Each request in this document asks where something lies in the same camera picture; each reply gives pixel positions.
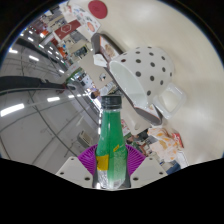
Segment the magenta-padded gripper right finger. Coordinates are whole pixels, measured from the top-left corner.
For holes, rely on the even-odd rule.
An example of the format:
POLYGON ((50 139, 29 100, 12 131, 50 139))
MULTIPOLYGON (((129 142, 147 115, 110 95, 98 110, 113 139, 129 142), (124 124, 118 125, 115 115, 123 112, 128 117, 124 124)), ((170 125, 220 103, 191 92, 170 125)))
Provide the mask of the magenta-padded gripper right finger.
POLYGON ((154 157, 146 157, 131 145, 126 146, 127 172, 131 187, 143 187, 167 175, 154 157))

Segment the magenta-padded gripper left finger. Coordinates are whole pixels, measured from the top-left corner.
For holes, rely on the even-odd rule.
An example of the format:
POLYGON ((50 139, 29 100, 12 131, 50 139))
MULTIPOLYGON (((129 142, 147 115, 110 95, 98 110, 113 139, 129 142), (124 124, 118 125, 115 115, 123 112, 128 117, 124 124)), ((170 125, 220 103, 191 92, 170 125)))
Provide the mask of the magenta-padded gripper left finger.
POLYGON ((98 182, 96 148, 97 146, 93 145, 78 157, 69 157, 56 175, 81 187, 95 187, 98 182))

